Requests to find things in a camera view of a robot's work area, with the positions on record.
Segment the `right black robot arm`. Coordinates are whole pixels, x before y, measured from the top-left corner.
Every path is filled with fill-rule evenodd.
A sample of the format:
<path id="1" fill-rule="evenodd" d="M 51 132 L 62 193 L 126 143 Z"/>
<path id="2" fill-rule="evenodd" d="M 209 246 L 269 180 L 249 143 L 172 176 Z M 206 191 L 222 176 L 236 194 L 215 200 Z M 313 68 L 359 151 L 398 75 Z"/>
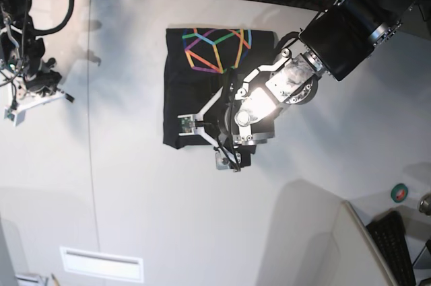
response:
<path id="1" fill-rule="evenodd" d="M 68 0 L 63 20 L 49 29 L 38 29 L 30 15 L 32 0 L 1 0 L 1 85 L 47 97 L 59 92 L 62 75 L 54 70 L 56 59 L 43 60 L 45 36 L 62 30 L 70 20 L 75 0 Z"/>

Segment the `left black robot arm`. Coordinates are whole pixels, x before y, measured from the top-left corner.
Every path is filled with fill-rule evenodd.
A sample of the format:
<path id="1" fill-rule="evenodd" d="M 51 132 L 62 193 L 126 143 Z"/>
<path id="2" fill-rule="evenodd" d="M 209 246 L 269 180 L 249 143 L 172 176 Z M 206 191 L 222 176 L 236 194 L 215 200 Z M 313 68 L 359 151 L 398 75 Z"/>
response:
<path id="1" fill-rule="evenodd" d="M 284 36 L 266 65 L 232 77 L 220 90 L 216 165 L 236 172 L 251 163 L 258 144 L 275 134 L 288 107 L 311 101 L 325 73 L 345 79 L 401 25 L 418 0 L 333 0 L 300 32 Z"/>

